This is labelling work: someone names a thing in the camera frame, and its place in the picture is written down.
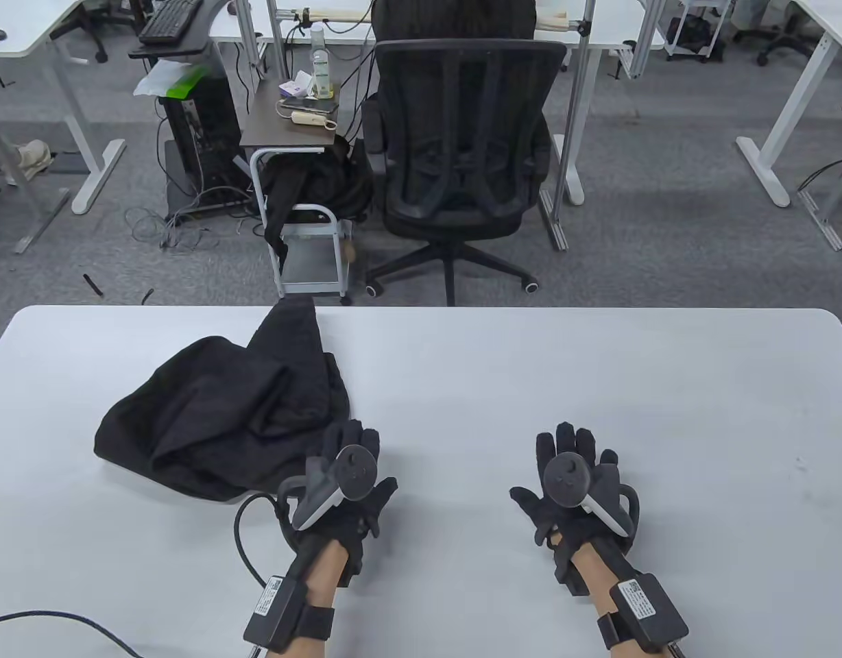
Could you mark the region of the person's right hand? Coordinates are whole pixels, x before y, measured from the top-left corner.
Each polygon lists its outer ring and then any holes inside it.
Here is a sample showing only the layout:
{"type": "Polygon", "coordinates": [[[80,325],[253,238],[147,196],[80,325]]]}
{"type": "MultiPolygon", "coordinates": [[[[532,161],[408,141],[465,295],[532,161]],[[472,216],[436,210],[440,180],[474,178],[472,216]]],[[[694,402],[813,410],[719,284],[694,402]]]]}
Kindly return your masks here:
{"type": "Polygon", "coordinates": [[[597,449],[596,439],[587,428],[575,428],[564,421],[559,423],[555,433],[541,432],[536,438],[535,457],[540,482],[544,480],[544,469],[550,461],[565,452],[575,452],[581,457],[590,470],[593,485],[600,482],[605,485],[605,497],[619,507],[617,511],[609,509],[608,513],[616,520],[628,521],[627,536],[614,532],[594,513],[585,513],[580,507],[562,507],[549,492],[537,496],[525,487],[512,487],[509,490],[511,499],[535,526],[534,542],[539,546],[546,543],[552,548],[555,535],[561,535],[561,543],[574,552],[593,539],[604,538],[612,540],[621,552],[628,552],[638,530],[640,501],[637,492],[621,482],[618,455],[612,449],[597,449]],[[627,502],[627,508],[621,506],[622,501],[627,502]]]}

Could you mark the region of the person's left hand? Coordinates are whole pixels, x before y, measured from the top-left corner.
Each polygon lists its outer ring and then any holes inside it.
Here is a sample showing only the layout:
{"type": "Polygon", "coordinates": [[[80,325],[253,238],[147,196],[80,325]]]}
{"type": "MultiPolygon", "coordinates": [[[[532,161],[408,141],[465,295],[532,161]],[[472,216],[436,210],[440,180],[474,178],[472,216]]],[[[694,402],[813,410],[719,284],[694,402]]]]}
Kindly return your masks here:
{"type": "Polygon", "coordinates": [[[380,436],[359,420],[330,425],[321,455],[307,458],[305,473],[284,480],[276,515],[287,542],[336,540],[351,552],[367,535],[380,535],[379,517],[397,490],[394,477],[378,479],[380,436]]]}

